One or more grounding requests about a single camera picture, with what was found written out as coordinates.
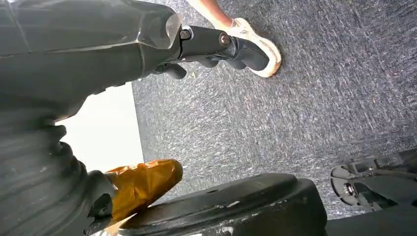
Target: black weight plate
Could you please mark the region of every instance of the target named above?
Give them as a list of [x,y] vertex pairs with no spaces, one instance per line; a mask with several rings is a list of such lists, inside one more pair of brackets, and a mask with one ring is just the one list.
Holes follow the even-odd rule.
[[176,236],[192,232],[223,235],[222,229],[238,232],[243,228],[248,233],[250,223],[260,218],[267,218],[262,220],[268,224],[263,228],[271,228],[270,232],[280,228],[284,232],[306,231],[315,235],[312,228],[322,233],[326,224],[326,213],[313,182],[297,180],[292,175],[264,174],[150,207],[123,224],[119,233],[123,236]]

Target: metal bolt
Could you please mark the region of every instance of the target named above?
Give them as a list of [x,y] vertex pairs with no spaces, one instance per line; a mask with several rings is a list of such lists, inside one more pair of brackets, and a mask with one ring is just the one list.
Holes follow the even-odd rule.
[[354,192],[355,192],[355,190],[353,189],[353,186],[351,184],[346,184],[345,187],[343,187],[343,191],[346,194],[349,194],[349,195],[353,195]]
[[181,32],[179,32],[179,37],[181,39],[189,39],[189,38],[191,38],[191,34],[188,30],[183,29],[183,30],[181,30]]
[[230,44],[230,37],[226,33],[221,33],[219,37],[220,45],[223,47],[228,47]]

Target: orange cloth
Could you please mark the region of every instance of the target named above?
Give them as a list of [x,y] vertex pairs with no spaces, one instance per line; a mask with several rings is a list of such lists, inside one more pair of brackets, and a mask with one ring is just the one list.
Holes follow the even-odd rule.
[[106,175],[117,188],[112,225],[148,207],[180,182],[182,166],[175,160],[156,160],[117,167]]

